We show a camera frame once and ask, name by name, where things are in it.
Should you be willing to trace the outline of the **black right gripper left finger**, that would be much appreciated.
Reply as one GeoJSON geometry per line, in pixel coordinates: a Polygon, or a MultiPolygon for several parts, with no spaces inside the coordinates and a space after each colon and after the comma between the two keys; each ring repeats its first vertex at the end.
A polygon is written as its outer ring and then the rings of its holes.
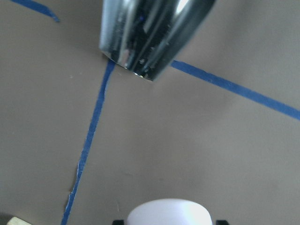
{"type": "Polygon", "coordinates": [[[123,219],[114,220],[112,222],[112,225],[124,225],[124,224],[125,224],[125,222],[123,219]]]}

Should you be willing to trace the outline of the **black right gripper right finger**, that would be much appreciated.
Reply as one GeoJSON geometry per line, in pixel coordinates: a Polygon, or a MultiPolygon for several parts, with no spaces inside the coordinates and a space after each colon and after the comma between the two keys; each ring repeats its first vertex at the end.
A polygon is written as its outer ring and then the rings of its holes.
{"type": "Polygon", "coordinates": [[[228,225],[228,221],[227,220],[217,220],[216,225],[228,225]]]}

